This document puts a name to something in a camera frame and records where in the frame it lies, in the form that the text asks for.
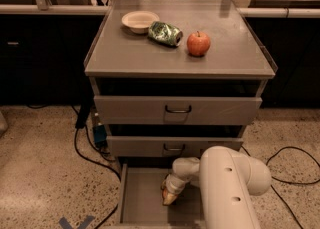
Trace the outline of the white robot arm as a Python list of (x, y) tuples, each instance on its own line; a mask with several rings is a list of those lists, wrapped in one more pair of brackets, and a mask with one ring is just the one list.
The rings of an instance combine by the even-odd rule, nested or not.
[(271, 187), (270, 170), (262, 161), (222, 146), (199, 158), (178, 158), (162, 182), (162, 203), (172, 204), (194, 179), (207, 229), (261, 229), (251, 197)]

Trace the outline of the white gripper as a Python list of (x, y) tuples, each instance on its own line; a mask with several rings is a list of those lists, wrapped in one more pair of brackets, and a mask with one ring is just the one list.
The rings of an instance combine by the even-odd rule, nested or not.
[(161, 184), (162, 191), (167, 194), (162, 204), (164, 206), (171, 205), (189, 182), (189, 177), (178, 177), (176, 174), (168, 174)]

